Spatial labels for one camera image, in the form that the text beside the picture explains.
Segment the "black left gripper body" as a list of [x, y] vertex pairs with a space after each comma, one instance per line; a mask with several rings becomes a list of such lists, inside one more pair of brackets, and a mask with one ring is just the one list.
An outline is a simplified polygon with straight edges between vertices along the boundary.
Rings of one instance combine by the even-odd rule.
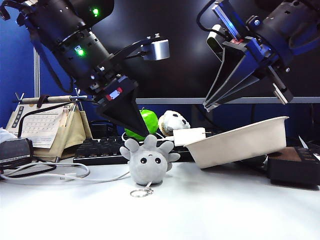
[[123, 71], [121, 65], [105, 64], [86, 70], [86, 93], [96, 104], [110, 104], [135, 94], [139, 84]]

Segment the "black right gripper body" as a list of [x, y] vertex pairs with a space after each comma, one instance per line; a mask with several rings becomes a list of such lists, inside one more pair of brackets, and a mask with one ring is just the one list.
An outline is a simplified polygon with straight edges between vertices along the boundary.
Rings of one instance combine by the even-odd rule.
[[[231, 40], [225, 42], [236, 44], [244, 42], [247, 50], [261, 53], [261, 62], [259, 64], [259, 67], [255, 71], [257, 71], [258, 69], [266, 69], [267, 75], [271, 76], [271, 89], [275, 96], [278, 97], [280, 102], [284, 105], [290, 102], [293, 99], [293, 95], [286, 88], [286, 86], [272, 67], [272, 64], [279, 59], [278, 54], [271, 48], [269, 44], [267, 44], [265, 41], [259, 40], [259, 38], [254, 36], [253, 32], [249, 32], [249, 29], [240, 19], [239, 15], [235, 12], [229, 1], [216, 1], [212, 10], [225, 24], [228, 32], [231, 35]], [[253, 76], [253, 73], [240, 84], [242, 86], [242, 89], [259, 81], [257, 77]]]

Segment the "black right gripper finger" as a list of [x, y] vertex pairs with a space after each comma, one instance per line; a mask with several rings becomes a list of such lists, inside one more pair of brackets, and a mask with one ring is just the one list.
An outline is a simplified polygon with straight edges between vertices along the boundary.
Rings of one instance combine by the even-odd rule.
[[242, 89], [240, 64], [246, 56], [245, 43], [225, 42], [222, 46], [222, 64], [203, 102], [205, 109], [216, 108]]
[[247, 77], [249, 77], [260, 66], [261, 61], [262, 61], [262, 54], [260, 52], [249, 50], [249, 49], [246, 50], [245, 57], [242, 59], [241, 63], [239, 64], [240, 74], [243, 81]]

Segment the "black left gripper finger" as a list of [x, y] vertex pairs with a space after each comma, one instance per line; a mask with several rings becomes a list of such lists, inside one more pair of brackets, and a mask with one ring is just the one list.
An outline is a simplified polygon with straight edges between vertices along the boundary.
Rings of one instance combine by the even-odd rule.
[[133, 96], [124, 96], [102, 105], [102, 115], [111, 122], [140, 136], [146, 137], [149, 130]]
[[140, 136], [145, 136], [145, 122], [135, 103], [116, 103], [96, 108], [97, 113], [112, 123], [124, 127]]

